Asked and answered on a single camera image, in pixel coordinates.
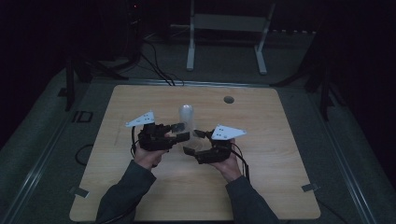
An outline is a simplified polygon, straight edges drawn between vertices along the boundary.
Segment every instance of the person's left hand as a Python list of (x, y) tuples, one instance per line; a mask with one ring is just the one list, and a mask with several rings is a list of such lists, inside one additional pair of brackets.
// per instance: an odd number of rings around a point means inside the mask
[(151, 171), (152, 167), (156, 167), (160, 163), (164, 153), (169, 150), (147, 151), (136, 145), (136, 152), (134, 153), (134, 162)]

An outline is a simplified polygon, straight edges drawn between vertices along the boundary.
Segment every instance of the light wood surface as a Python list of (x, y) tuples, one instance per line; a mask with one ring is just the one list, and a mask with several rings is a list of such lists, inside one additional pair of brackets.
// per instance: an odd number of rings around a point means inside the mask
[[(225, 96), (234, 103), (224, 103)], [(117, 86), (80, 183), (90, 194), (76, 196), (72, 220), (94, 220), (100, 199), (125, 172), (132, 159), (131, 128), (125, 122), (152, 110), (157, 124), (174, 124), (181, 105), (193, 106), (198, 130), (211, 131), (218, 124), (247, 130), (236, 144), (249, 165), (252, 186), (280, 219), (320, 216), (313, 191), (301, 188), (309, 179), (275, 90)], [(226, 181), (215, 168), (185, 155), (180, 144), (152, 172), (157, 181), (138, 205), (135, 220), (233, 219)]]

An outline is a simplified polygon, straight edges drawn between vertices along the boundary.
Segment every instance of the dark sleeve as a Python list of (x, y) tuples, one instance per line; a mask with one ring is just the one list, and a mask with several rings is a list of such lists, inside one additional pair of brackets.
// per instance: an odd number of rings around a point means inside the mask
[(264, 198), (241, 176), (226, 185), (236, 224), (279, 223)]
[(131, 161), (120, 182), (111, 186), (102, 197), (95, 223), (118, 217), (129, 209), (133, 210), (130, 218), (134, 218), (136, 206), (155, 179), (152, 172)]

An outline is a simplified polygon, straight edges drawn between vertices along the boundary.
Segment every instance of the person's right hand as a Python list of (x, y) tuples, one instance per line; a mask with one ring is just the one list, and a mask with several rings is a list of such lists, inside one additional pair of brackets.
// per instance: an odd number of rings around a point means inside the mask
[(239, 178), (242, 173), (239, 170), (238, 162), (236, 160), (236, 155), (231, 153), (230, 157), (225, 161), (209, 163), (209, 165), (214, 166), (220, 171), (222, 176), (227, 180), (227, 183)]

